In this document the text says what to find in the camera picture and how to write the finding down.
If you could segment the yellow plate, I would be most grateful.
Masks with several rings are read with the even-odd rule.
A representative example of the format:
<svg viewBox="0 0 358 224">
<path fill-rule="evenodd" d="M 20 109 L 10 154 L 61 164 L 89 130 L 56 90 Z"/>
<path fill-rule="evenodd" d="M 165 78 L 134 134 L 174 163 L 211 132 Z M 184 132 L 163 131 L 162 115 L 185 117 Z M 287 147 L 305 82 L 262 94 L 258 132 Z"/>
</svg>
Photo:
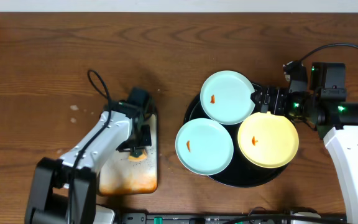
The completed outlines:
<svg viewBox="0 0 358 224">
<path fill-rule="evenodd" d="M 246 118 L 237 134 L 239 149 L 251 163 L 274 169 L 288 164 L 297 154 L 299 137 L 284 116 L 254 113 Z"/>
</svg>

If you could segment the green yellow sponge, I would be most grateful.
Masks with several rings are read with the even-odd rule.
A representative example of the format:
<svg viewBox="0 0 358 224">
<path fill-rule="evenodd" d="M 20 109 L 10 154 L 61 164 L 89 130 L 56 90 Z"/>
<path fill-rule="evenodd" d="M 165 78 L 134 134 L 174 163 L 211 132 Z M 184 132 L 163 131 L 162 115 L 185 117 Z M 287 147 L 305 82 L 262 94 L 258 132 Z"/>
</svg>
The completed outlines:
<svg viewBox="0 0 358 224">
<path fill-rule="evenodd" d="M 128 160 L 132 162 L 140 162 L 147 158 L 147 151 L 145 149 L 136 149 L 129 153 Z"/>
</svg>

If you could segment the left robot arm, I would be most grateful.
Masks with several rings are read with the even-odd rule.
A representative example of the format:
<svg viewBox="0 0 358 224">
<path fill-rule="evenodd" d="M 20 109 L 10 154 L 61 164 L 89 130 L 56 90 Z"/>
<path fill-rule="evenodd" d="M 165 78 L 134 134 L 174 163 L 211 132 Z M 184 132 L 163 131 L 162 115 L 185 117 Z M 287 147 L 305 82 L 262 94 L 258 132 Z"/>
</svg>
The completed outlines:
<svg viewBox="0 0 358 224">
<path fill-rule="evenodd" d="M 96 203 L 98 175 L 115 153 L 134 161 L 156 146 L 157 117 L 150 94 L 133 88 L 128 99 L 113 101 L 99 123 L 59 159 L 42 158 L 36 165 L 25 223 L 114 223 L 115 212 Z"/>
</svg>

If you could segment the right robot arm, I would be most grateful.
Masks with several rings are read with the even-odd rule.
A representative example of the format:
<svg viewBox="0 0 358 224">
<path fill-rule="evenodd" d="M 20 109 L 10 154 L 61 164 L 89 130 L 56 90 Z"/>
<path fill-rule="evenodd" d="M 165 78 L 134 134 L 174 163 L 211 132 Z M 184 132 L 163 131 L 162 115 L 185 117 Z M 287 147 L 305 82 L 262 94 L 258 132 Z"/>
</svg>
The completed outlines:
<svg viewBox="0 0 358 224">
<path fill-rule="evenodd" d="M 346 66 L 300 62 L 283 67 L 288 88 L 258 87 L 251 94 L 258 111 L 311 123 L 333 160 L 349 223 L 358 223 L 358 103 L 346 101 Z"/>
</svg>

